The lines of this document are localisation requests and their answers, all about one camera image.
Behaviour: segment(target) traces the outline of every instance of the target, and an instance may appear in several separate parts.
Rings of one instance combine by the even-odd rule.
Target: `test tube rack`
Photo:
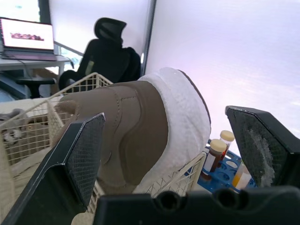
[[[221,188],[231,188],[236,192],[240,190],[232,186],[233,178],[240,166],[241,158],[234,153],[228,151],[223,161],[220,161],[221,166],[217,167],[214,172],[208,172],[203,169],[204,172],[211,176],[211,180],[206,181],[201,176],[198,179],[198,184],[210,192],[214,192]],[[251,178],[247,188],[256,188],[254,180]]]

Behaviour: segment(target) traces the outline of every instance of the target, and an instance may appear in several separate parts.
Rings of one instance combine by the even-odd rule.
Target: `white desk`
[[[68,58],[62,56],[56,56],[56,61],[32,61],[32,60],[4,60],[0,59],[0,71],[6,70],[23,70],[25,76],[33,76],[33,69],[46,68],[46,67],[59,67],[59,75],[64,72],[65,62],[69,62]],[[30,96],[30,92],[27,87],[27,97]]]

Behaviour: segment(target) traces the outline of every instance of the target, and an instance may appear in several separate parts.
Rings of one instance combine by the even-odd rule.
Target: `black office chair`
[[[60,76],[59,89],[62,90],[67,87],[70,80],[79,81],[93,72],[103,75],[113,83],[139,79],[141,74],[140,56],[133,48],[122,47],[121,35],[125,26],[126,23],[123,21],[100,18],[94,27],[98,39],[89,42],[78,71],[68,70]],[[49,79],[46,81],[41,78],[38,78],[38,80],[36,78],[18,78],[16,82],[27,85],[31,90],[32,98],[39,97],[38,84],[53,84],[53,81],[51,82]],[[89,82],[92,81],[85,82],[81,91],[84,91],[84,87],[92,88]]]

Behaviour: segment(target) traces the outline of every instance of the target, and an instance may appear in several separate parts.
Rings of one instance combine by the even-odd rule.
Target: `white backdrop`
[[[212,138],[231,130],[226,105],[269,111],[300,137],[299,12],[300,0],[158,0],[146,73],[185,71]]]
[[[49,0],[54,40],[79,52],[95,38],[94,24],[101,17],[127,23],[123,46],[141,55],[146,33],[148,0]]]

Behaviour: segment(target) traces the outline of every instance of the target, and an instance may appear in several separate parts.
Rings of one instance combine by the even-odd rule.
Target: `vial cap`
[[[218,152],[224,152],[227,148],[227,145],[219,140],[219,139],[213,139],[210,142],[210,147],[214,150],[214,151],[218,151]]]
[[[225,141],[228,141],[228,142],[233,142],[234,141],[233,133],[228,131],[228,130],[223,130],[220,134],[220,137],[222,139],[224,139]]]

